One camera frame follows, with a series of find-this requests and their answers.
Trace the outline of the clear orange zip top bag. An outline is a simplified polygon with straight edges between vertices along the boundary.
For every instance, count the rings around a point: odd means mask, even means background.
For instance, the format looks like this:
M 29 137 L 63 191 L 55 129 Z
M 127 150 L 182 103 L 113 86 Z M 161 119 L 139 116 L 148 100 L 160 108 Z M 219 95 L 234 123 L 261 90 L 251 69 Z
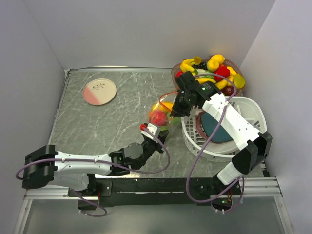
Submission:
M 171 116 L 177 94 L 177 90 L 173 90 L 160 95 L 148 115 L 148 123 L 160 127 L 161 131 L 168 130 L 172 138 L 178 135 L 181 127 L 181 118 Z

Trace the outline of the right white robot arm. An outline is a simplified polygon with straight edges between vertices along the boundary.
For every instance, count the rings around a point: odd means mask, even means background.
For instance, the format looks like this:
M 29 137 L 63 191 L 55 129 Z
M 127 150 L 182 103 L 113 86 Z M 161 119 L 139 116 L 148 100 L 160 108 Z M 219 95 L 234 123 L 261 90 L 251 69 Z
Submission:
M 195 147 L 197 158 L 201 157 L 220 127 L 231 136 L 239 150 L 231 162 L 217 173 L 213 182 L 215 192 L 225 194 L 231 187 L 230 183 L 248 174 L 266 159 L 273 138 L 269 132 L 262 133 L 250 125 L 229 103 L 231 97 L 225 97 L 212 82 L 200 84 L 191 72 L 180 75 L 175 81 L 179 90 L 170 113 L 172 117 L 185 119 L 190 117 L 193 107 L 198 107 L 217 121 L 202 147 Z

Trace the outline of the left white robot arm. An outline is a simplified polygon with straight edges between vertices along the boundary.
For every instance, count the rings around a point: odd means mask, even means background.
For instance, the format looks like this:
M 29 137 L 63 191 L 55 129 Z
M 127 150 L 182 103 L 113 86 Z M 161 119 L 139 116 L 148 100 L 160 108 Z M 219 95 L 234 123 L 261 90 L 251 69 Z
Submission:
M 16 172 L 16 178 L 28 190 L 51 184 L 90 196 L 97 190 L 96 175 L 143 173 L 141 168 L 154 152 L 168 152 L 164 146 L 168 133 L 165 130 L 153 136 L 148 131 L 142 131 L 142 143 L 131 143 L 102 155 L 75 155 L 56 151 L 55 145 L 46 145 L 25 157 L 24 166 Z

